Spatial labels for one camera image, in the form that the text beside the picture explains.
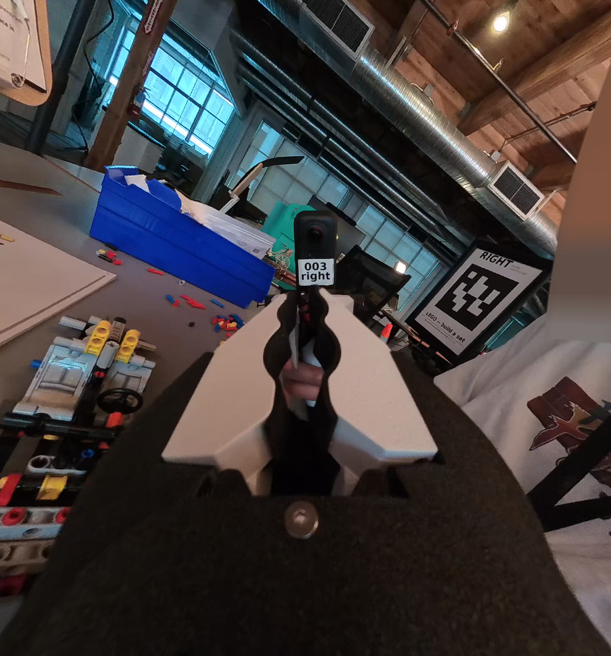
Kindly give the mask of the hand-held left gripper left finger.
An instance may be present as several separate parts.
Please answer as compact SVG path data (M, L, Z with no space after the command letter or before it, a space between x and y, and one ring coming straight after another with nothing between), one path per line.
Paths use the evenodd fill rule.
M162 452L170 464L236 470L251 494L270 489L273 453L264 424L284 396L277 376L291 356L297 294L270 303L213 353Z

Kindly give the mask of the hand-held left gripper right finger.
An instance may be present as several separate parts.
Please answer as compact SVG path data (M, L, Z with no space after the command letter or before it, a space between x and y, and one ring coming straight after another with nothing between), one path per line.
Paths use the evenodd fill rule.
M324 369L315 436L338 465L332 494L349 495L367 471L432 461L435 444L392 351L348 311L309 293L312 357Z

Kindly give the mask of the lego car chassis model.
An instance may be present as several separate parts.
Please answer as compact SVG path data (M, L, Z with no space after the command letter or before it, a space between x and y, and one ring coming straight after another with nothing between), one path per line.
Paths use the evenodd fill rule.
M141 409L156 347L126 319L61 317L31 384L0 419L0 597L30 587L71 506Z

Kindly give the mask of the person's right hand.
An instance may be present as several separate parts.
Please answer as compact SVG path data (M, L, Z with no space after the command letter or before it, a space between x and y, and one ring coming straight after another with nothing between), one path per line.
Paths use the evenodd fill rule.
M310 406L316 404L323 378L322 367L303 361L294 365L289 359L280 376L287 404L299 399Z

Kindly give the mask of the black mesh office chair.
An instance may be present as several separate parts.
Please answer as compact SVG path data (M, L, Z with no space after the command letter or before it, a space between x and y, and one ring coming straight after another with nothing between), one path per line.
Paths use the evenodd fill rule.
M354 245L335 265L334 292L350 296L353 300L352 313L366 324L388 301L398 296L411 277L380 262L359 245Z

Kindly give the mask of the white papers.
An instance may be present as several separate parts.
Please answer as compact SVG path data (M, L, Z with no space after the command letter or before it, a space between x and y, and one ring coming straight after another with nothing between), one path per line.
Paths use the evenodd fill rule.
M178 209L181 214L188 215L197 223L257 258L267 255L276 242L275 237L252 228L227 214L228 210L235 209L241 202L243 193L248 191L247 184L245 186L240 184L232 192L225 192L224 200L227 200L227 203L221 209L215 209L189 199L160 180L148 179L142 174L125 175L124 180L128 186L136 186L160 200L164 200L173 209Z

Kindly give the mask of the scatter of red blue pins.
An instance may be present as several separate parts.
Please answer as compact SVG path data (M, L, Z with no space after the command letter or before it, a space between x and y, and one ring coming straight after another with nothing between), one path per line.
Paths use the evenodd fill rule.
M119 257L119 254L115 250L97 249L94 254L98 259L114 267L122 266L122 259ZM211 305L212 307L218 307L220 310L225 309L224 304L216 299L211 299L209 301L209 305L207 305L185 293L167 293L163 296L163 298L165 299L166 303L174 308L185 306L200 312L206 312L210 311ZM245 325L244 319L236 313L214 314L210 319L210 323L213 326L213 330L215 332L222 332L226 339L231 338L233 334L238 332Z

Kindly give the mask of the black white marker card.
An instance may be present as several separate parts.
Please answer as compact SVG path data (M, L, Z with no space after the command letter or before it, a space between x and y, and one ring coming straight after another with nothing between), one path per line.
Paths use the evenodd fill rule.
M552 259L527 249L474 240L406 323L452 366L462 364L481 353L552 269Z

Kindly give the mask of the blue plastic bin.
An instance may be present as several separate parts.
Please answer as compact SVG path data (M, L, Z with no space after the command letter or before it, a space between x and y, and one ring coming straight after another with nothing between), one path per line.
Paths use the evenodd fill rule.
M178 194L158 180L148 191L129 184L138 173L106 167L89 235L240 308L263 301L274 269L181 212Z

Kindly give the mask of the white cabinet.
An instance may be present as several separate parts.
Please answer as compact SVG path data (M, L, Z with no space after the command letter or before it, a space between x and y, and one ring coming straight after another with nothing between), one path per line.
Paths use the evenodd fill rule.
M128 125L111 165L135 167L144 174L153 174L163 151L162 143Z

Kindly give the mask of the white air vent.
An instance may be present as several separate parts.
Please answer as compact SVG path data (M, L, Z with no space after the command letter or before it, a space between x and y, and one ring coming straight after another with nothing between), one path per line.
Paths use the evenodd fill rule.
M509 161L500 164L488 189L522 220L531 218L545 199L545 195Z
M353 60L370 43L375 26L349 1L304 1L300 25L313 28L316 36L326 37Z

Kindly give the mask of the open instruction booklet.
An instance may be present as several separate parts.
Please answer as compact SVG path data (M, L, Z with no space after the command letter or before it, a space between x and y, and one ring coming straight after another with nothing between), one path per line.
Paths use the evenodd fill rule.
M0 220L0 347L115 279Z

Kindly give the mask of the black metal pole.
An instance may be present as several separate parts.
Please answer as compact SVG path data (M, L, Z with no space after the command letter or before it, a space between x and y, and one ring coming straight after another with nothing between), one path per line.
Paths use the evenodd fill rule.
M77 1L52 67L52 89L35 115L25 149L42 155L46 138L69 80L69 72L88 26L96 1Z

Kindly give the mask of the silver air duct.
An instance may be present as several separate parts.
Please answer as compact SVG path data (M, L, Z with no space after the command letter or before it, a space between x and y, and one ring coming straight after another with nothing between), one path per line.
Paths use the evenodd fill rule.
M359 55L349 84L485 210L535 254L554 258L558 227L541 210L522 219L488 185L498 166L372 45Z

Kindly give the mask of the wooden post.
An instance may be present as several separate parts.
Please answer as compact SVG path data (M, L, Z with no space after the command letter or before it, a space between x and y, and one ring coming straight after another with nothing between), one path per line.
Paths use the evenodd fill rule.
M137 28L121 77L105 111L94 143L83 162L104 172L113 163L129 122L132 100L141 90L177 1L149 1Z

